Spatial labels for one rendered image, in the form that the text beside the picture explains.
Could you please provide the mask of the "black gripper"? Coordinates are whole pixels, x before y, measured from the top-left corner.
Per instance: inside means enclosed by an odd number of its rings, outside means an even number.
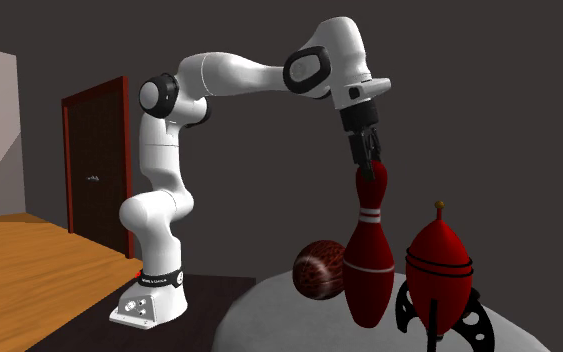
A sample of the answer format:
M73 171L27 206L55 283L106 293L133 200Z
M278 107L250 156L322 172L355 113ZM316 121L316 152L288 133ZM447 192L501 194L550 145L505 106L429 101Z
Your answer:
M381 161L381 144L375 127L379 122L377 105L373 100L364 101L339 110L342 126L349 136L353 162L359 167L366 181L375 179L372 161Z

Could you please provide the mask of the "red bowling pin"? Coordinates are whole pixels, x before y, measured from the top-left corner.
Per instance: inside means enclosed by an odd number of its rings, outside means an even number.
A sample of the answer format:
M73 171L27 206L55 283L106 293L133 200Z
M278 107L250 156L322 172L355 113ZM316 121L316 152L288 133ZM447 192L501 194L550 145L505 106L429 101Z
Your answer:
M371 163L372 180L356 174L358 222L343 256L345 298L354 322L374 328L391 297L395 262L381 225L381 205L388 175L379 161Z

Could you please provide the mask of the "dark brown patterned ball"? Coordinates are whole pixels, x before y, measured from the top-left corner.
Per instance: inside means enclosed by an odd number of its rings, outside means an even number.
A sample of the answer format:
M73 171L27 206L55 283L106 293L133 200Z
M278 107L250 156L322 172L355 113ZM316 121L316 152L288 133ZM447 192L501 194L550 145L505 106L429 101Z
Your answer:
M312 300L332 299L344 291L345 247L332 240L319 240L304 247L292 268L295 289Z

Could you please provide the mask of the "red toy rocket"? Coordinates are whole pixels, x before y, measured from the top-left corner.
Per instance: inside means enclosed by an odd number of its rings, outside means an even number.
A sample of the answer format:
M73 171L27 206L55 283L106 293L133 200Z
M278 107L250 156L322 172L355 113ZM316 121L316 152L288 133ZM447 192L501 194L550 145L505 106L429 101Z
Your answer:
M435 219L406 249L406 280L395 301L399 331L417 318L426 330L427 352L453 330L472 352L495 352L495 334L480 294L472 287L473 260L457 234L442 219L445 204L437 201Z

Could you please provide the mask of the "grey round table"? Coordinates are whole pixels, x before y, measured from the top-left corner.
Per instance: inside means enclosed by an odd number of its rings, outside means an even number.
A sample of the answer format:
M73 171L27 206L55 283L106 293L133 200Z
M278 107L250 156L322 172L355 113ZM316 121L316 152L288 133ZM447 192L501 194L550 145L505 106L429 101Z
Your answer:
M296 290L291 271L256 284L236 300L216 329L212 352L427 352L414 318L397 328L395 301L405 281L397 273L386 311L374 328L355 323L344 293L312 300Z

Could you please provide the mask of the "dark robot stand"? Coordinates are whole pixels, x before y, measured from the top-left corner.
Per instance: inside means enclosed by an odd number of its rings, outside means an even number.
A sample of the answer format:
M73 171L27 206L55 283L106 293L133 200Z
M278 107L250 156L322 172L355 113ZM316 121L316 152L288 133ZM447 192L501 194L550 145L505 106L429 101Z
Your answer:
M250 277L188 274L186 312L149 330L109 320L129 287L124 284L26 352L211 352L216 328L229 307L255 283Z

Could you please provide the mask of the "dark brown door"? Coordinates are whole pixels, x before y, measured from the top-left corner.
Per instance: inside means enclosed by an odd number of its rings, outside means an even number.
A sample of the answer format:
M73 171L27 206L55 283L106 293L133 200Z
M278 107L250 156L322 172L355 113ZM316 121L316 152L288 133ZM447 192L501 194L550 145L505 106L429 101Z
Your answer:
M68 231L131 259L133 234L119 220L132 196L128 78L66 97L61 106Z

